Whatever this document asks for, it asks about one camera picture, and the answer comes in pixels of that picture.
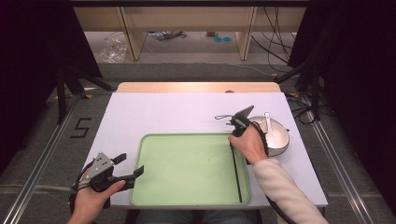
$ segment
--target white table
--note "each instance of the white table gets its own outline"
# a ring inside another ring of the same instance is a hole
[[[299,188],[317,206],[328,204],[307,156],[286,98],[281,92],[266,93],[134,93],[115,92],[92,144],[86,163],[99,152],[109,158],[127,153],[127,160],[115,166],[114,175],[130,175],[135,169],[141,138],[148,133],[230,133],[233,126],[218,115],[232,115],[255,105],[250,117],[270,112],[273,119],[289,129],[289,148],[277,158]],[[256,209],[270,206],[247,168],[251,197],[241,205],[172,206],[172,209]],[[112,206],[138,209],[129,201],[129,190],[116,193]]]

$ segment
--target white sleeve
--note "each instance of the white sleeve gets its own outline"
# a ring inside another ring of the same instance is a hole
[[[306,198],[291,176],[276,159],[258,161],[253,165],[262,191],[296,223],[328,223],[315,205]]]

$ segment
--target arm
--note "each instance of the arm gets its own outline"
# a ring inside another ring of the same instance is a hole
[[[306,198],[276,159],[268,159],[262,140],[253,127],[230,142],[253,164],[253,173],[262,191],[296,223],[327,223],[315,205]]]
[[[80,189],[77,194],[75,210],[68,224],[91,224],[99,216],[105,201],[118,192],[125,184],[124,180],[114,183],[103,192],[96,192],[90,186]]]

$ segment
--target metal bowl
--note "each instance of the metal bowl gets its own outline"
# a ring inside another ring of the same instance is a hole
[[[265,116],[249,118],[252,122],[257,122],[263,132],[268,132]],[[282,154],[289,146],[290,136],[288,131],[276,120],[271,119],[272,138],[267,139],[269,156],[274,157]]]

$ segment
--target printed number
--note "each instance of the printed number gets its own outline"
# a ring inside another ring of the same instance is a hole
[[[84,130],[84,134],[83,135],[71,135],[70,138],[85,138],[85,136],[87,135],[87,132],[90,128],[82,128],[79,127],[79,124],[83,121],[83,120],[91,120],[91,118],[81,118],[78,120],[75,130]]]

